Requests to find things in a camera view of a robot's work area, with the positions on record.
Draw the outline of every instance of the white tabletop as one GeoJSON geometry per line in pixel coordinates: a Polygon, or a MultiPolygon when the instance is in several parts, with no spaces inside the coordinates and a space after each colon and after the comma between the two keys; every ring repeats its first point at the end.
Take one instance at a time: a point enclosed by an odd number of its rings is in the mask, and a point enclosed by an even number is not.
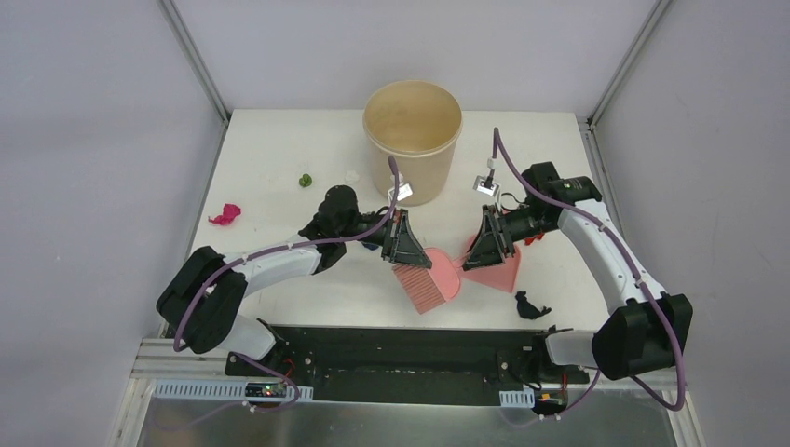
{"type": "MultiPolygon", "coordinates": [[[[487,172],[494,126],[513,162],[523,170],[552,161],[565,177],[590,176],[590,167],[571,114],[465,112],[447,185],[428,204],[409,209],[410,222],[423,247],[438,247],[457,256],[464,241],[477,233],[481,206],[490,203],[471,189],[487,172]]],[[[348,171],[360,210],[387,205],[368,175],[371,148],[362,131],[361,111],[236,110],[211,180],[193,249],[211,245],[219,252],[250,251],[275,244],[304,227],[328,188],[343,184],[348,171]],[[301,188],[309,173],[313,184],[301,188]],[[208,222],[235,203],[242,214],[229,226],[208,222]]],[[[502,164],[497,181],[519,198],[524,190],[502,164]]],[[[331,269],[309,278],[294,278],[248,297],[241,313],[272,324],[442,329],[598,329],[606,305],[593,276],[573,245],[559,232],[522,249],[517,291],[553,311],[535,321],[516,313],[510,294],[465,280],[457,298],[419,315],[380,251],[359,243],[331,269]]]]}

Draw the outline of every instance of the white wall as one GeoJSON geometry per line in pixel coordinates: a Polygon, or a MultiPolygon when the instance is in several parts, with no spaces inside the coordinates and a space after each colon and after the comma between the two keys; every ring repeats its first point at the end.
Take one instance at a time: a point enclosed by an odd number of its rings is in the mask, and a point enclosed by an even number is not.
{"type": "Polygon", "coordinates": [[[465,110],[587,116],[654,1],[176,3],[231,108],[362,108],[421,78],[465,110]]]}
{"type": "Polygon", "coordinates": [[[599,128],[626,237],[694,304],[688,381],[716,447],[786,444],[788,23],[787,0],[675,2],[599,128]]]}
{"type": "Polygon", "coordinates": [[[0,445],[108,439],[220,132],[156,2],[0,2],[0,445]]]}

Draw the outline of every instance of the cable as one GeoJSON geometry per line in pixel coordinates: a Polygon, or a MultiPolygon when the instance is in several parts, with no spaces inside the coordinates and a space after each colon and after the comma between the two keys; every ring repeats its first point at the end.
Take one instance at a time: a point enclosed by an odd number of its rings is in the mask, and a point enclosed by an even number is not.
{"type": "MultiPolygon", "coordinates": [[[[493,148],[491,149],[491,159],[497,159],[497,134],[494,133],[494,144],[493,148]]],[[[488,178],[486,179],[487,182],[492,182],[494,180],[494,167],[492,166],[488,171],[488,178]]]]}
{"type": "Polygon", "coordinates": [[[563,386],[560,388],[560,394],[567,400],[567,372],[563,372],[563,386]]]}
{"type": "Polygon", "coordinates": [[[686,364],[683,361],[683,352],[680,349],[680,342],[677,340],[677,336],[674,334],[674,330],[672,329],[672,324],[670,324],[669,319],[666,318],[663,311],[659,307],[659,303],[653,298],[652,293],[650,293],[647,284],[642,281],[642,273],[639,268],[636,267],[636,262],[631,257],[631,254],[628,252],[628,249],[625,248],[625,245],[622,243],[620,238],[609,228],[608,225],[605,225],[601,222],[600,219],[593,216],[589,212],[585,210],[580,210],[573,205],[568,205],[567,203],[563,203],[559,200],[555,200],[549,196],[544,196],[541,194],[534,186],[529,184],[524,177],[521,176],[518,169],[513,165],[511,157],[508,155],[508,151],[505,149],[505,145],[502,143],[502,139],[499,136],[499,128],[494,128],[494,146],[498,148],[499,151],[502,153],[502,157],[505,158],[505,163],[508,164],[508,168],[511,169],[513,175],[518,179],[521,185],[526,189],[529,194],[539,198],[540,200],[553,205],[555,207],[559,207],[563,210],[569,210],[575,212],[576,214],[584,217],[588,221],[595,224],[598,228],[601,228],[604,233],[612,240],[617,247],[620,255],[622,256],[625,263],[628,265],[628,268],[631,270],[633,275],[633,279],[636,281],[636,284],[639,285],[639,290],[645,295],[647,301],[650,303],[650,307],[652,307],[653,311],[659,318],[661,322],[661,326],[667,333],[667,337],[669,338],[670,345],[672,346],[672,354],[674,356],[674,364],[675,364],[675,372],[677,373],[677,402],[670,403],[664,400],[659,394],[651,389],[645,382],[639,379],[636,376],[632,376],[631,378],[640,385],[653,399],[657,400],[664,408],[667,410],[671,410],[673,412],[679,412],[683,405],[686,403],[686,364]]]}
{"type": "MultiPolygon", "coordinates": [[[[559,421],[561,416],[565,416],[569,411],[571,411],[574,407],[579,405],[583,400],[587,399],[587,396],[589,396],[590,392],[593,391],[593,388],[595,388],[595,385],[598,384],[598,380],[600,378],[601,378],[601,370],[598,370],[595,373],[595,377],[592,379],[592,382],[590,382],[590,386],[588,386],[587,389],[584,390],[584,392],[581,394],[581,396],[579,396],[578,399],[574,400],[573,403],[571,403],[570,405],[567,406],[567,408],[565,408],[561,412],[557,413],[555,415],[555,417],[554,417],[554,420],[555,421],[559,421]]],[[[505,414],[504,414],[504,412],[502,411],[501,408],[499,408],[499,415],[502,416],[502,419],[504,419],[504,421],[507,422],[508,425],[513,427],[513,428],[527,428],[527,427],[535,424],[536,422],[541,422],[541,421],[545,420],[544,417],[538,417],[538,418],[535,418],[535,419],[533,419],[533,420],[531,420],[531,421],[529,421],[529,422],[527,422],[525,424],[516,424],[514,422],[511,422],[511,420],[508,419],[505,416],[505,414]]]]}
{"type": "MultiPolygon", "coordinates": [[[[520,202],[520,201],[518,200],[518,198],[516,198],[516,196],[514,196],[514,195],[513,195],[513,193],[502,193],[502,196],[503,196],[503,197],[511,197],[511,198],[513,199],[513,201],[514,201],[514,202],[516,202],[518,205],[523,205],[523,204],[524,204],[524,202],[520,202]]],[[[499,206],[500,206],[500,207],[501,207],[503,210],[505,210],[505,211],[507,211],[507,212],[510,212],[510,211],[516,211],[516,210],[518,210],[518,206],[516,206],[516,208],[513,208],[513,209],[510,209],[510,208],[505,208],[505,206],[504,206],[504,205],[501,205],[501,199],[500,199],[500,205],[499,205],[499,206]]]]}
{"type": "Polygon", "coordinates": [[[289,365],[291,365],[291,368],[288,369],[288,372],[285,373],[285,376],[286,377],[291,377],[291,373],[293,373],[293,370],[296,369],[296,365],[293,364],[293,360],[291,360],[291,359],[286,359],[285,362],[288,363],[289,365]]]}
{"type": "MultiPolygon", "coordinates": [[[[370,236],[371,234],[375,233],[376,231],[378,231],[378,229],[381,228],[382,226],[384,226],[384,224],[392,216],[392,213],[395,212],[395,205],[398,203],[398,198],[397,197],[398,197],[399,186],[400,186],[400,183],[397,181],[397,179],[399,178],[399,172],[398,172],[398,164],[395,162],[395,158],[393,156],[389,156],[388,157],[388,163],[389,163],[389,170],[392,171],[392,175],[396,179],[396,181],[395,181],[395,191],[394,191],[394,193],[392,195],[391,201],[389,202],[389,208],[388,208],[387,212],[384,214],[384,216],[382,216],[381,220],[378,221],[378,223],[376,223],[373,227],[371,227],[367,231],[365,231],[363,233],[360,233],[360,234],[358,234],[356,236],[352,236],[352,237],[328,237],[328,238],[319,239],[319,240],[307,240],[307,241],[303,241],[303,242],[297,242],[297,243],[295,243],[293,245],[280,245],[280,246],[277,246],[277,247],[269,247],[269,248],[266,248],[266,249],[262,249],[260,251],[256,251],[256,252],[250,254],[249,256],[247,256],[246,258],[238,258],[238,259],[236,259],[234,261],[231,261],[230,263],[227,263],[227,264],[223,265],[221,268],[217,269],[214,273],[212,273],[209,276],[209,278],[206,279],[205,282],[203,282],[203,285],[200,286],[200,289],[197,290],[197,293],[195,293],[195,296],[192,298],[192,301],[186,307],[186,310],[184,311],[184,316],[181,318],[181,321],[178,323],[178,328],[175,331],[175,337],[173,338],[173,350],[175,352],[181,352],[181,351],[186,349],[186,344],[181,345],[181,342],[184,340],[184,329],[186,328],[186,323],[192,317],[192,313],[195,311],[195,307],[198,306],[198,302],[200,301],[200,299],[203,298],[203,295],[204,295],[204,293],[206,293],[206,290],[210,286],[212,286],[214,284],[214,282],[216,282],[216,280],[222,274],[224,274],[226,271],[232,269],[233,267],[237,267],[239,265],[242,265],[242,264],[246,263],[247,261],[251,261],[253,259],[257,259],[257,258],[260,258],[261,256],[266,256],[266,255],[271,254],[271,253],[276,253],[278,251],[286,251],[286,250],[291,250],[291,249],[300,249],[302,247],[311,247],[311,246],[316,246],[316,245],[321,245],[321,244],[341,244],[341,243],[346,243],[346,242],[351,242],[351,241],[355,241],[355,240],[364,239],[364,238],[370,236]]],[[[257,368],[257,369],[259,369],[261,371],[264,371],[265,373],[276,375],[277,377],[285,379],[285,382],[289,386],[293,387],[293,391],[294,391],[293,400],[290,401],[290,402],[286,402],[286,403],[293,404],[293,402],[296,402],[300,398],[301,393],[299,392],[299,388],[296,387],[296,385],[294,385],[293,382],[290,379],[288,379],[287,377],[285,377],[284,375],[280,374],[279,372],[274,372],[273,370],[269,370],[267,367],[258,364],[256,361],[248,358],[247,356],[237,354],[237,357],[239,357],[240,359],[250,363],[253,367],[255,367],[255,368],[257,368]]],[[[272,409],[272,410],[281,410],[281,409],[283,409],[282,408],[283,405],[280,405],[279,407],[276,407],[275,409],[272,409]]]]}

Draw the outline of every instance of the pink cloth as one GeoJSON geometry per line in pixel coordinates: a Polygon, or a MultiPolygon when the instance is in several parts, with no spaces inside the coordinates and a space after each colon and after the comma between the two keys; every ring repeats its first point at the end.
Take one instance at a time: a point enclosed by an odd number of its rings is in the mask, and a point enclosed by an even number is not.
{"type": "Polygon", "coordinates": [[[232,203],[225,203],[223,213],[217,217],[210,217],[209,222],[221,226],[230,225],[237,217],[241,215],[241,208],[232,203]]]}

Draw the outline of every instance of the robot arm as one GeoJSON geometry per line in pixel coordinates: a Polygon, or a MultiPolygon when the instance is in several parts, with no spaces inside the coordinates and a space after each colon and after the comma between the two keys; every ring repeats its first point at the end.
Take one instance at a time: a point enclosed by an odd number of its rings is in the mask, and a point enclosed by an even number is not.
{"type": "MultiPolygon", "coordinates": [[[[261,359],[276,343],[275,337],[264,324],[238,315],[241,301],[285,279],[314,275],[332,267],[346,254],[344,237],[364,233],[381,219],[377,212],[359,212],[357,196],[350,187],[331,188],[305,228],[285,243],[271,246],[287,245],[292,247],[290,250],[241,263],[217,278],[186,323],[186,345],[196,354],[219,347],[261,359]],[[319,239],[338,241],[298,246],[300,242],[319,239]]],[[[431,267],[430,259],[409,226],[407,210],[395,210],[386,224],[362,241],[380,246],[381,257],[390,263],[431,267]]],[[[225,260],[239,258],[246,259],[247,254],[220,254],[211,247],[197,249],[159,297],[159,314],[170,325],[177,326],[201,285],[225,267],[225,260]]]]}
{"type": "MultiPolygon", "coordinates": [[[[552,163],[533,165],[522,176],[542,194],[588,211],[601,222],[611,223],[601,195],[586,177],[562,179],[552,163]]],[[[501,264],[512,256],[514,241],[559,229],[590,268],[606,300],[609,319],[597,332],[550,333],[546,350],[555,365],[581,365],[600,369],[609,379],[647,373],[674,365],[669,338],[656,313],[634,283],[633,275],[612,240],[581,215],[547,204],[536,197],[518,210],[501,214],[484,206],[481,230],[472,243],[465,270],[501,264]]],[[[636,267],[645,268],[615,231],[636,267]]],[[[685,295],[670,295],[655,279],[642,279],[652,293],[661,296],[659,306],[669,319],[681,349],[686,344],[692,308],[685,295]]]]}

